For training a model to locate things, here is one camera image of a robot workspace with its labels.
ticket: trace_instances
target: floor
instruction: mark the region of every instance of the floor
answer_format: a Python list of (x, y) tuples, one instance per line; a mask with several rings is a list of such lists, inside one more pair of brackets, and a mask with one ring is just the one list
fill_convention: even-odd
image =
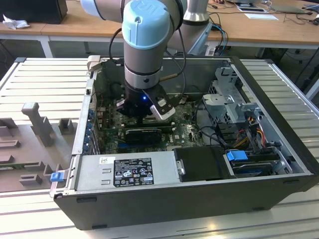
[[(38, 41), (3, 40), (2, 43), (10, 54), (16, 57), (44, 57), (41, 45)], [(108, 55), (108, 43), (89, 42), (90, 54), (85, 53), (83, 42), (50, 42), (50, 46), (55, 57), (61, 58), (85, 58), (89, 55)], [(225, 55), (235, 55), (241, 59), (255, 58), (257, 48), (253, 47), (231, 47)], [(279, 68), (293, 81), (297, 78), (302, 68), (308, 63), (315, 50), (301, 50), (300, 54), (295, 53), (295, 49), (289, 49), (277, 64)], [(123, 55), (123, 44), (113, 44), (113, 55)], [(14, 59), (0, 46), (0, 79), (6, 73)], [(300, 87), (306, 77), (308, 77), (314, 67), (319, 62), (319, 53), (312, 60), (310, 65), (301, 75), (297, 86)], [(319, 105), (319, 96), (314, 98), (314, 103)]]

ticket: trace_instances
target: motherboard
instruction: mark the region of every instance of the motherboard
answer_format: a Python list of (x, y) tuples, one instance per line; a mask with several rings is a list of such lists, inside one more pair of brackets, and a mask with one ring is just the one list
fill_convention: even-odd
[[(171, 151), (178, 147), (204, 146), (194, 124), (196, 102), (187, 102), (176, 107), (176, 113), (167, 121), (158, 122), (153, 116), (147, 116), (143, 123), (137, 123), (135, 118), (117, 112), (115, 100), (109, 100), (103, 105), (98, 109), (101, 153)], [(147, 142), (126, 142), (130, 133), (140, 132), (145, 135), (138, 137), (147, 137)]]

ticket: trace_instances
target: light blue joint cap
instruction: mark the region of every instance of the light blue joint cap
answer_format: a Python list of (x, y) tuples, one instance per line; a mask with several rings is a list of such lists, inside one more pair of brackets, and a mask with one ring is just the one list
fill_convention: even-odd
[(158, 0), (133, 0), (124, 8), (122, 34), (132, 47), (149, 50), (165, 41), (169, 32), (169, 13)]
[(202, 32), (202, 34), (200, 35), (200, 37), (197, 39), (197, 41), (195, 42), (195, 44), (192, 46), (192, 48), (189, 50), (188, 54), (192, 54), (192, 55), (199, 55), (203, 48), (204, 45), (207, 41), (208, 35), (211, 31), (213, 24), (210, 22), (207, 27), (205, 28), (205, 30)]
[(81, 0), (81, 5), (87, 14), (101, 18), (94, 0)]

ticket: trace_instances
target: paper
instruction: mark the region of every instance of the paper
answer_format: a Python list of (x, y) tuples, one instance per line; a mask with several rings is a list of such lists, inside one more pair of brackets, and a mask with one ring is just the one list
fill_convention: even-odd
[(11, 28), (16, 30), (17, 28), (25, 28), (29, 27), (28, 23), (25, 20), (12, 20), (10, 18), (7, 18), (5, 15), (3, 15), (4, 20), (2, 23), (7, 26), (7, 28)]
[(278, 18), (276, 18), (275, 16), (268, 15), (268, 14), (249, 14), (249, 13), (245, 13), (245, 15), (249, 19), (278, 20)]

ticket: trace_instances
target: white label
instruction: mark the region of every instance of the white label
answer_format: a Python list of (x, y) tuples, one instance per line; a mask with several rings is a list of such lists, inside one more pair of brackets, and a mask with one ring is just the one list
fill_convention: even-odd
[(100, 157), (100, 164), (114, 163), (115, 157)]
[(158, 104), (159, 104), (160, 107), (163, 107), (164, 105), (166, 105), (166, 100), (161, 99), (161, 100), (158, 101)]
[(153, 177), (146, 177), (144, 178), (144, 181), (152, 181), (153, 180)]
[(2, 168), (0, 168), (0, 170), (13, 170), (13, 168), (12, 167), (2, 167)]

